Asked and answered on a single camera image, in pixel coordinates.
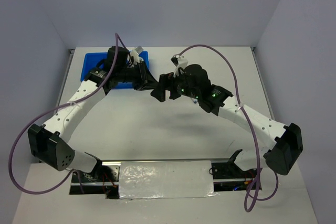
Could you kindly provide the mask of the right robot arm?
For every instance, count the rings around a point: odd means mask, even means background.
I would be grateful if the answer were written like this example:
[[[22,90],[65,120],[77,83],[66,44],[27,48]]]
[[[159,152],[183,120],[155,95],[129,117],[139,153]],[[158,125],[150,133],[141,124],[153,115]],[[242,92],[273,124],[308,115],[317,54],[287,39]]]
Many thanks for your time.
[[[181,96],[197,101],[207,113],[227,119],[256,135],[260,146],[260,165],[275,173],[288,175],[303,151],[301,129],[291,123],[285,125],[238,102],[236,96],[221,86],[211,83],[207,71],[198,64],[189,65],[184,57],[172,57],[174,72],[162,74],[151,96],[160,102]]]

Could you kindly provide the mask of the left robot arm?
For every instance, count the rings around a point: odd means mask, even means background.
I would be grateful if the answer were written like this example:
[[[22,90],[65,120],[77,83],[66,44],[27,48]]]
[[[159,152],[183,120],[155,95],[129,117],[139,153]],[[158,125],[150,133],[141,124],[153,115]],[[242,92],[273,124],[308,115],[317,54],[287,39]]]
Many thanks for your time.
[[[69,106],[59,109],[41,126],[32,124],[28,129],[32,155],[52,168],[67,168],[84,172],[92,182],[103,174],[102,161],[87,152],[75,151],[68,142],[88,112],[119,83],[130,83],[135,90],[154,89],[157,81],[149,72],[138,46],[131,51],[112,46],[107,56],[88,70],[81,85],[69,99]]]

